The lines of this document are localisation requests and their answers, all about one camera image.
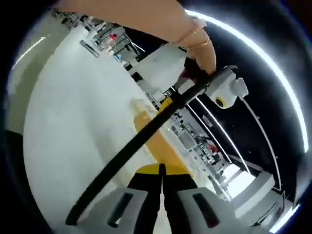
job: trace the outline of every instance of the black ceiling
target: black ceiling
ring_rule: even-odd
[[[281,10],[280,5],[273,5],[268,1],[180,2],[187,9],[231,25],[270,55],[283,71],[299,100],[312,147],[310,137],[312,63],[307,51],[309,46],[307,37],[302,34],[303,31],[299,29],[298,24],[287,17],[288,14]],[[311,150],[304,153],[298,117],[285,88],[272,69],[244,42],[213,24],[208,24],[206,31],[214,43],[217,66],[219,68],[226,65],[238,66],[237,76],[244,78],[249,89],[249,95],[245,99],[260,118],[277,156],[283,189],[286,190],[289,199],[294,200],[297,165],[303,156],[310,156]],[[129,34],[149,53],[162,43],[152,36],[146,40],[133,30],[129,30]],[[277,181],[272,154],[257,123],[244,104],[237,100],[233,107],[221,110],[207,97],[200,96],[200,99],[222,124],[244,159],[273,173]],[[196,101],[193,101],[191,106],[197,112],[205,114],[204,109]],[[227,152],[237,155],[215,125],[212,131]]]

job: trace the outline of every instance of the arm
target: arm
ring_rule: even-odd
[[[195,27],[194,21],[176,0],[63,0],[58,7],[63,11],[83,12],[137,29],[172,43],[185,37]],[[179,46],[192,48],[207,38],[207,33],[201,29],[187,41],[179,43]],[[208,73],[214,71],[215,52],[211,43],[191,50],[188,54],[196,59],[203,70]],[[211,63],[197,59],[206,60],[206,57],[214,61]]]

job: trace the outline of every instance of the white table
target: white table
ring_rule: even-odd
[[[64,224],[94,177],[137,133],[130,100],[150,103],[113,57],[96,58],[80,45],[86,40],[84,32],[78,26],[49,58],[25,119],[27,178],[52,229]],[[127,186],[136,169],[154,162],[142,147],[95,201],[115,187]]]

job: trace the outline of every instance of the hand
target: hand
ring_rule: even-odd
[[[189,50],[187,56],[191,59],[196,59],[200,69],[206,71],[208,74],[215,71],[215,49],[211,41],[207,45]]]

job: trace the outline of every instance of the black cable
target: black cable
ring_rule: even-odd
[[[196,96],[211,80],[228,71],[229,67],[223,68],[220,72],[214,72],[207,75],[206,72],[193,70],[199,79],[198,83],[187,90],[179,100],[174,101],[157,115],[149,124],[147,124],[138,134],[131,139],[128,144],[104,167],[104,169],[91,182],[88,188],[83,192],[77,203],[70,210],[66,224],[75,226],[80,215],[84,212],[91,201],[98,195],[104,186],[116,175],[122,166],[139,150],[149,138],[170,118],[171,114],[178,109],[183,108],[186,103]]]

